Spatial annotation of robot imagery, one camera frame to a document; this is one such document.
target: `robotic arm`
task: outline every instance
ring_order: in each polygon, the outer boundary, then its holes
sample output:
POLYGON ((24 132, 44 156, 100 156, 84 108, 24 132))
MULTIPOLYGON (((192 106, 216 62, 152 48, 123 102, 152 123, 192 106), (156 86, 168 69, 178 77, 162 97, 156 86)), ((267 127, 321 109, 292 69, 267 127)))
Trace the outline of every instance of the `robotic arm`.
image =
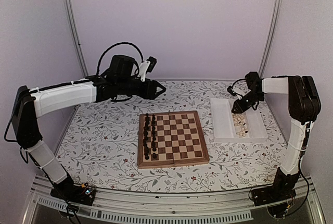
POLYGON ((300 176, 300 163, 308 146, 313 123, 321 110, 321 103, 313 78, 310 76, 284 76, 261 79, 257 72, 245 76, 250 90, 244 96, 233 86, 228 87, 231 95, 238 95, 232 112, 245 112, 259 101, 264 101, 264 94, 288 95, 291 132, 285 159, 277 169, 274 183, 270 187, 252 190, 256 206, 282 201, 295 197, 294 186, 300 176))
POLYGON ((37 118, 81 103, 97 103, 108 99, 120 102, 132 98, 133 95, 143 99, 155 99, 166 91, 159 82, 146 79, 146 73, 153 70, 156 62, 155 58, 150 57, 138 66, 134 58, 116 55, 113 56, 110 67, 100 76, 90 76, 79 81, 41 89, 29 90, 27 86, 18 89, 5 139, 12 123, 16 135, 15 142, 29 154, 52 182, 54 187, 52 196, 65 201, 92 205, 95 187, 88 186, 87 183, 81 186, 74 185, 65 168, 42 141, 37 118), (132 75, 134 65, 137 69, 132 75), (118 95, 126 95, 127 98, 117 100, 118 95))

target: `plastic container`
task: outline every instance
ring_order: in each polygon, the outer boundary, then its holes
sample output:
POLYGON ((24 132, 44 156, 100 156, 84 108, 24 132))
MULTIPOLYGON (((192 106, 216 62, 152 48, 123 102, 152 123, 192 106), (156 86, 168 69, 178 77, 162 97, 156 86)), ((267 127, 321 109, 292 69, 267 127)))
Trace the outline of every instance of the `plastic container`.
POLYGON ((245 114, 247 133, 244 137, 239 137, 236 133, 231 108, 235 100, 212 98, 211 111, 213 118, 214 141, 227 143, 261 143, 268 138, 264 122, 259 110, 248 109, 245 114))

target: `table surface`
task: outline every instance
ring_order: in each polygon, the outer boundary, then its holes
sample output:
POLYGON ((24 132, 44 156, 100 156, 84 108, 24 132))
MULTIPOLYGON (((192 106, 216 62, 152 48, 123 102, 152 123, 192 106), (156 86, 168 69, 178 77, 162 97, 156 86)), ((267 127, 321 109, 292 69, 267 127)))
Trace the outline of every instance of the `table surface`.
POLYGON ((156 100, 134 96, 122 103, 82 104, 57 154, 77 183, 100 188, 144 192, 205 192, 269 184, 287 147, 265 102, 258 110, 268 139, 263 143, 214 143, 211 98, 233 98, 223 81, 164 81, 166 93, 156 100), (197 110, 210 163, 206 165, 138 169, 139 115, 197 110))

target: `chess board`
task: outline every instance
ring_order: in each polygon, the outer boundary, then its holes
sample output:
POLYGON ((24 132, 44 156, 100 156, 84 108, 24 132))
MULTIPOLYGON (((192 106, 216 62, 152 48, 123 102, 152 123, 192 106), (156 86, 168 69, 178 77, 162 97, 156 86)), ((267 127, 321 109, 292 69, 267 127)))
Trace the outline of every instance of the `chess board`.
POLYGON ((197 111, 154 114, 156 119, 156 151, 151 149, 151 118, 147 145, 149 159, 144 155, 144 125, 146 115, 139 117, 138 167, 165 168, 207 164, 209 155, 197 111))

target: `wire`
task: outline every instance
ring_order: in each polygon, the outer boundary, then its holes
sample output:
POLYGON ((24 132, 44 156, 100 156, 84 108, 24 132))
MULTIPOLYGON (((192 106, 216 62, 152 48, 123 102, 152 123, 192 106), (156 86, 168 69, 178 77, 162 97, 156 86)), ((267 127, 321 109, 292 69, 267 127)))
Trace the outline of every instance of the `wire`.
POLYGON ((131 95, 130 97, 128 97, 128 98, 125 98, 125 99, 119 99, 119 100, 117 100, 117 97, 116 97, 116 99, 115 100, 110 100, 111 102, 113 102, 113 103, 119 103, 119 102, 126 102, 126 101, 128 101, 128 100, 130 100, 130 99, 132 99, 133 98, 133 96, 131 95))
POLYGON ((304 198, 302 204, 301 204, 298 208, 296 208, 296 210, 295 210, 294 212, 292 212, 292 213, 290 213, 290 214, 286 214, 285 217, 290 216, 290 215, 293 215, 294 213, 296 213, 296 212, 297 212, 297 211, 298 211, 298 210, 304 205, 304 203, 305 203, 306 200, 308 199, 308 195, 309 195, 309 191, 310 191, 310 184, 309 184, 308 180, 305 178, 305 176, 303 175, 303 172, 302 172, 302 170, 301 170, 301 160, 302 160, 302 159, 299 159, 299 161, 298 161, 298 169, 300 170, 301 177, 302 177, 302 178, 304 179, 304 181, 306 182, 306 184, 307 184, 307 186, 308 186, 308 189, 307 189, 307 191, 306 191, 306 196, 305 196, 305 198, 304 198))
POLYGON ((14 116, 14 113, 10 117, 9 122, 7 124, 7 127, 6 127, 6 130, 5 130, 4 139, 5 139, 6 142, 17 142, 17 140, 9 140, 9 139, 7 139, 7 133, 8 133, 8 130, 9 130, 9 127, 10 127, 10 124, 11 124, 13 116, 14 116))
POLYGON ((242 79, 238 79, 236 80, 233 85, 231 85, 231 87, 234 87, 236 85, 237 82, 240 82, 240 81, 245 81, 246 79, 245 78, 242 78, 242 79))
POLYGON ((105 54, 106 54, 109 50, 111 50, 112 48, 114 48, 114 47, 116 47, 116 46, 118 46, 118 45, 123 45, 123 44, 127 44, 127 45, 130 45, 130 46, 133 46, 133 47, 139 52, 140 57, 141 57, 141 62, 144 61, 144 57, 143 57, 143 55, 142 55, 140 49, 139 49, 135 44, 133 44, 133 43, 129 43, 129 42, 116 43, 116 44, 114 44, 114 45, 108 47, 108 48, 103 52, 103 54, 100 56, 100 58, 99 58, 99 60, 98 60, 98 64, 97 64, 96 76, 99 75, 99 67, 100 67, 100 64, 101 64, 102 59, 103 59, 103 57, 105 56, 105 54))
MULTIPOLYGON (((60 195, 60 197, 61 197, 61 198, 67 203, 67 215, 69 215, 69 210, 68 210, 68 208, 70 208, 71 211, 73 212, 73 214, 74 214, 76 220, 78 221, 78 223, 81 224, 80 219, 78 218, 78 216, 77 216, 77 214, 76 214, 76 212, 75 212, 73 206, 69 203, 69 201, 66 199, 66 197, 64 197, 64 196, 59 192, 59 190, 57 189, 57 187, 55 186, 55 184, 52 182, 50 176, 48 176, 48 174, 45 172, 45 170, 44 170, 43 168, 42 168, 41 170, 45 173, 46 178, 49 180, 49 182, 51 183, 51 185, 53 186, 53 188, 57 191, 57 193, 60 195)), ((68 217, 68 220, 69 220, 72 224, 75 224, 75 223, 70 219, 71 217, 69 217, 69 216, 67 216, 67 217, 68 217)))

